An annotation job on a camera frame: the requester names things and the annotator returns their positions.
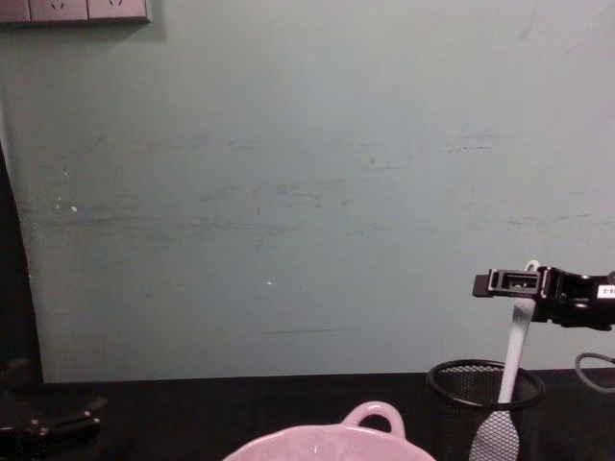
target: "bowl handle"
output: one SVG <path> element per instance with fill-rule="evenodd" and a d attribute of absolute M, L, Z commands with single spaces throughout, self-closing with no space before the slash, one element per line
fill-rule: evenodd
<path fill-rule="evenodd" d="M 343 425 L 360 425 L 361 422 L 368 416 L 378 415 L 385 418 L 391 425 L 391 434 L 401 439 L 406 439 L 406 430 L 404 428 L 404 420 L 402 415 L 388 403 L 383 401 L 368 401 L 359 405 L 346 419 L 342 422 Z"/>

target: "black table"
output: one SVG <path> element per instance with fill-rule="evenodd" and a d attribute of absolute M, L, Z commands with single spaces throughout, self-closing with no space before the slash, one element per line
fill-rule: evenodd
<path fill-rule="evenodd" d="M 572 371 L 538 374 L 549 389 L 539 421 L 543 459 L 615 459 L 615 396 L 586 389 Z M 429 450 L 435 405 L 424 374 L 55 384 L 31 395 L 50 416 L 99 396 L 109 406 L 98 444 L 54 459 L 219 461 L 284 427 L 339 423 L 368 400 L 393 404 L 408 440 Z M 385 429 L 379 420 L 367 425 Z"/>

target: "black mesh cup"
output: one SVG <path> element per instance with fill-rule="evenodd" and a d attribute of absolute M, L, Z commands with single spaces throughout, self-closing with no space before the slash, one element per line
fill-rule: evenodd
<path fill-rule="evenodd" d="M 468 461 L 483 423 L 481 434 L 500 452 L 480 461 L 510 460 L 510 422 L 519 435 L 517 461 L 538 459 L 536 405 L 545 396 L 545 384 L 519 369 L 511 403 L 498 403 L 503 374 L 504 363 L 487 360 L 457 360 L 431 369 L 427 383 L 437 411 L 430 453 L 437 461 Z"/>

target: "pink bowl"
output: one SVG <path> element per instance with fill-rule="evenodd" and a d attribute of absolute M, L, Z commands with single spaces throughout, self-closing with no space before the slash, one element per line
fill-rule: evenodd
<path fill-rule="evenodd" d="M 359 427 L 371 415 L 386 418 L 391 432 Z M 360 405 L 340 425 L 302 425 L 256 439 L 225 461 L 434 461 L 406 440 L 404 421 L 388 403 Z"/>

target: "electrical outlet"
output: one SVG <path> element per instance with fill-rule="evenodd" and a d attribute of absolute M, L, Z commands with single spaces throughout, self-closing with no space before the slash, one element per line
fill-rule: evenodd
<path fill-rule="evenodd" d="M 28 0 L 0 0 L 0 22 L 28 22 Z"/>
<path fill-rule="evenodd" d="M 132 18 L 147 20 L 145 0 L 87 0 L 90 19 Z"/>
<path fill-rule="evenodd" d="M 87 19 L 86 0 L 30 0 L 33 21 L 76 21 Z"/>

